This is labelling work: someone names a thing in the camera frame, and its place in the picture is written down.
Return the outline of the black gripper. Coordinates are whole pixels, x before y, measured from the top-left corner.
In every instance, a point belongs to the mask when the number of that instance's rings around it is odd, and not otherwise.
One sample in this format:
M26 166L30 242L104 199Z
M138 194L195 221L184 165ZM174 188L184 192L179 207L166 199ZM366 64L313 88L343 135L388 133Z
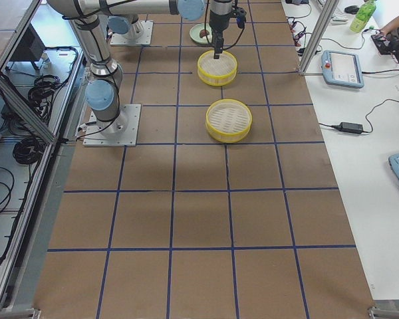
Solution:
M214 49L214 56L215 60L219 59L219 54L223 52L223 32L214 30L213 31L213 49Z

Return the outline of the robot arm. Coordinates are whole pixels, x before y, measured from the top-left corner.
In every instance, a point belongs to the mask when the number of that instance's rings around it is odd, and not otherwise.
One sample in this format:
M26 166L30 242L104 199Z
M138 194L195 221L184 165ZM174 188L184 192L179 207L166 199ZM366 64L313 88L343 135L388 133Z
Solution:
M223 52L223 32L229 27L229 21L236 17L237 1L211 0L207 1L206 12L209 13L211 27L211 46L213 58L218 60Z
M99 15L106 15L114 33L126 34L139 14L179 15L189 21L199 19L203 1L49 1L50 6L70 22L89 63L92 82L85 98L96 116L96 132L115 136L125 129L121 115L122 68L112 58Z

